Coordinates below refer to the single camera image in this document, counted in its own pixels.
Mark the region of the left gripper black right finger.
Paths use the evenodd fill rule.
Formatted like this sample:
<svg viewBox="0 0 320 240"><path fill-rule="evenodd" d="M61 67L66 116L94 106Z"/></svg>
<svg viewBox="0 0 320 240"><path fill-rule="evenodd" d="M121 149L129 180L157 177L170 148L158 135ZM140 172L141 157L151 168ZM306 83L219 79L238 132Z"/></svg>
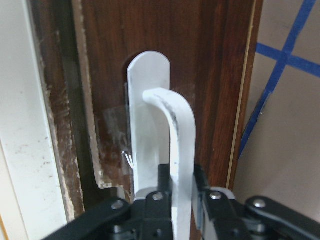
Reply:
<svg viewBox="0 0 320 240"><path fill-rule="evenodd" d="M192 201L195 224L203 240L239 240L239 218L231 201L212 190L203 168L194 166Z"/></svg>

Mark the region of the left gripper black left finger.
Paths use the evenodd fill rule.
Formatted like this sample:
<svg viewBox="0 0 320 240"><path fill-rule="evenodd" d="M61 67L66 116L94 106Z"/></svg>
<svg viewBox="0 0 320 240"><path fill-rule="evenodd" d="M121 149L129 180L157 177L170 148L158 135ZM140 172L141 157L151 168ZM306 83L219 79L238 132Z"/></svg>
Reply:
<svg viewBox="0 0 320 240"><path fill-rule="evenodd" d="M146 197L144 238L146 240L172 240L172 191L170 165L158 166L157 189Z"/></svg>

